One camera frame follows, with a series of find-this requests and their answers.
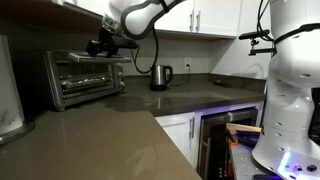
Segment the kitchen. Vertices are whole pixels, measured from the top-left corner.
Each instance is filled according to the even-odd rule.
[[[236,36],[255,29],[258,5],[258,0],[241,1]],[[264,16],[266,19],[263,20],[265,28],[270,27],[267,15],[266,13]],[[8,38],[12,61],[17,60],[14,56],[15,51],[39,47],[84,50],[89,39],[97,38],[97,34],[30,30],[5,20],[1,20],[0,23],[1,35],[6,35]],[[12,177],[9,179],[20,179],[21,177],[33,179],[36,177],[46,177],[46,179],[198,179],[193,167],[187,163],[172,141],[158,127],[154,116],[215,108],[219,106],[216,99],[229,99],[224,102],[225,106],[230,103],[250,104],[250,99],[254,98],[252,94],[247,94],[246,90],[239,90],[237,95],[231,89],[215,87],[216,92],[210,92],[212,84],[208,85],[197,79],[205,77],[203,79],[207,81],[207,74],[253,79],[266,78],[270,55],[248,56],[251,48],[249,41],[239,41],[236,36],[226,39],[181,34],[177,37],[172,34],[160,36],[158,63],[171,65],[174,68],[174,74],[187,74],[188,71],[183,67],[184,59],[191,58],[191,74],[194,75],[192,76],[194,79],[191,78],[189,84],[171,87],[169,91],[158,94],[149,94],[147,86],[149,77],[139,78],[136,76],[138,73],[132,63],[124,64],[124,73],[128,79],[125,90],[127,94],[90,101],[88,104],[71,107],[64,112],[40,111],[40,114],[36,113],[36,116],[33,115],[36,128],[25,137],[1,148],[4,154],[1,156],[1,162],[4,162],[1,163],[1,169],[4,170],[5,167],[10,169],[10,166],[15,166],[15,162],[21,164],[20,169],[24,171],[21,174],[13,174],[9,172],[9,169],[6,170],[10,174],[8,177]],[[138,43],[141,46],[138,66],[146,69],[154,57],[154,40],[148,37]],[[259,45],[262,48],[264,46],[268,47],[270,44],[261,42]],[[119,54],[130,56],[126,50],[120,50]],[[134,81],[131,83],[130,78],[134,81],[137,78],[140,79],[139,82],[142,82],[142,85],[137,85]],[[173,83],[179,82],[179,79],[173,80]],[[259,96],[258,101],[263,101],[265,98],[264,95],[258,93],[253,93],[253,95]],[[40,167],[45,168],[39,169],[40,172],[33,169]]]

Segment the white robot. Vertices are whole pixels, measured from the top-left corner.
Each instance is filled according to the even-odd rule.
[[[181,1],[110,0],[102,31],[129,42],[142,39]],[[277,54],[269,65],[263,131],[252,155],[284,179],[320,180],[320,148],[308,138],[314,110],[311,88],[320,87],[319,8],[320,0],[270,0]],[[103,50],[97,44],[92,42],[89,54]]]

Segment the cabinet door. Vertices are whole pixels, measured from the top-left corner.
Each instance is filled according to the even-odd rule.
[[[198,33],[237,36],[241,0],[195,0]]]
[[[190,26],[194,22],[193,5],[193,0],[186,0],[176,5],[155,23],[155,28],[157,30],[190,32]]]
[[[194,113],[161,116],[156,117],[156,120],[182,152],[188,162],[193,165],[192,131],[194,127]]]
[[[109,9],[109,0],[73,0],[76,1],[76,5],[94,13],[104,15]]]

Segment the kettle base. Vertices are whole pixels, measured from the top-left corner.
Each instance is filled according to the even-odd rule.
[[[167,90],[166,85],[150,85],[150,90],[151,91],[165,91]]]

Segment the kettle handle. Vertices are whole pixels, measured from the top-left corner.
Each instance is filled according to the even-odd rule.
[[[169,77],[169,79],[167,80],[166,78],[167,78],[167,74],[166,74],[166,70],[167,69],[169,69],[169,71],[170,71],[170,77]],[[172,81],[172,79],[173,79],[173,69],[172,69],[172,67],[171,66],[164,66],[163,67],[163,71],[164,71],[164,73],[163,74],[165,74],[165,81],[166,81],[166,84],[165,85],[167,85],[170,81]]]

